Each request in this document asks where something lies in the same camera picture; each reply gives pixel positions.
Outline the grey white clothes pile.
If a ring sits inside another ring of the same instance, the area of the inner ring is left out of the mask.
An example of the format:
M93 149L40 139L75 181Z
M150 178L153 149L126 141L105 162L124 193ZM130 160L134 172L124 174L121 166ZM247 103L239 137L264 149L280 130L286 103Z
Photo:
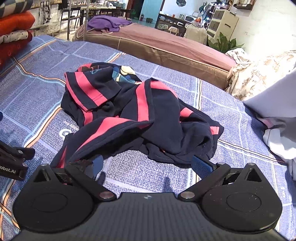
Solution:
M267 126L263 142L287 164L295 180L295 70L243 102Z

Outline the red folded blanket stack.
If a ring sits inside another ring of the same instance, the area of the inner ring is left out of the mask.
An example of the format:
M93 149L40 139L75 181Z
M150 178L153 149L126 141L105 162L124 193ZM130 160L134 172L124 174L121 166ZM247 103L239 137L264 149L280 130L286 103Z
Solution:
M33 1L1 1L1 68L31 40L29 29L35 17L29 12Z

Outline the purple cloth on bed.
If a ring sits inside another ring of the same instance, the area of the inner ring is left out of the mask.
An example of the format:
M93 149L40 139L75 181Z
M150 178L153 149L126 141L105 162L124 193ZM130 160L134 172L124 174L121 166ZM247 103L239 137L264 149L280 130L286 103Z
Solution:
M87 30L108 30L109 32L119 32L121 27L131 25L132 21L108 15L94 16L87 24Z

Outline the floral beige blanket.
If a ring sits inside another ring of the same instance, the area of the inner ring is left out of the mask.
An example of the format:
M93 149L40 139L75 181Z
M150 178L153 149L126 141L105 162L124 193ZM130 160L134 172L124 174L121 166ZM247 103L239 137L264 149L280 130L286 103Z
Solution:
M227 75L229 85L225 91L239 100L251 99L295 70L294 50L258 59L250 58L242 48L226 55L236 65Z

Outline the navy pink Mickey shirt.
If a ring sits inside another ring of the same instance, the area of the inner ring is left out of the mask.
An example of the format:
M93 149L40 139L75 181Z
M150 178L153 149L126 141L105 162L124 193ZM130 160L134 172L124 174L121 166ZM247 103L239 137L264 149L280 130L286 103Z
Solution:
M103 62L66 72L65 80L61 108L79 130L66 136L53 167L127 150L179 166L214 156L224 127L163 82L142 81L127 66Z

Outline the blue plaid bed sheet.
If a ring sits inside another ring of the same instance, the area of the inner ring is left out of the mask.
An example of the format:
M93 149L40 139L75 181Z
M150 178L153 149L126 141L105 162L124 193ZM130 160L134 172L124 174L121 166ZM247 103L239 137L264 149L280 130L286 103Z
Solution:
M1 239L20 231L13 203L41 165L77 167L119 196L179 194L203 162L257 166L281 200L276 231L295 238L295 181L245 104L196 77L90 42L34 37L1 65L1 141L32 148L1 164Z

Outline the dark tv stand shelf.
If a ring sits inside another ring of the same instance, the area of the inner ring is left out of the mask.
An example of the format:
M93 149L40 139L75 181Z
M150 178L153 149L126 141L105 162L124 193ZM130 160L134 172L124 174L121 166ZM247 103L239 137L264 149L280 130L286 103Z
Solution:
M156 21L156 25L154 28L172 33L173 31L169 31L169 28L174 27L179 30L177 33L175 33L176 35L184 36L186 32L186 24L187 24L186 21L182 19L173 18L172 16L159 13Z

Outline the cream drawer cabinet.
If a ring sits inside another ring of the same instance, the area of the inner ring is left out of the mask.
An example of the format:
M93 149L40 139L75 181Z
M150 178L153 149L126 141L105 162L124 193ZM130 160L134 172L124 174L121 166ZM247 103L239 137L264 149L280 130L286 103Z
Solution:
M222 33L230 40L239 17L226 9L215 9L214 15L207 29L208 40L216 42Z

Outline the green potted plant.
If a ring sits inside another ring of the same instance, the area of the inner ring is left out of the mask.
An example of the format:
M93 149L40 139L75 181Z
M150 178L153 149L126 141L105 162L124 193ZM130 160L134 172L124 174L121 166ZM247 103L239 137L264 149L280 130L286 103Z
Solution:
M228 40L227 37L223 33L219 33L219 37L215 42L208 40L209 47L225 54L230 50L234 50L237 48L241 48L244 44L238 45L236 38Z

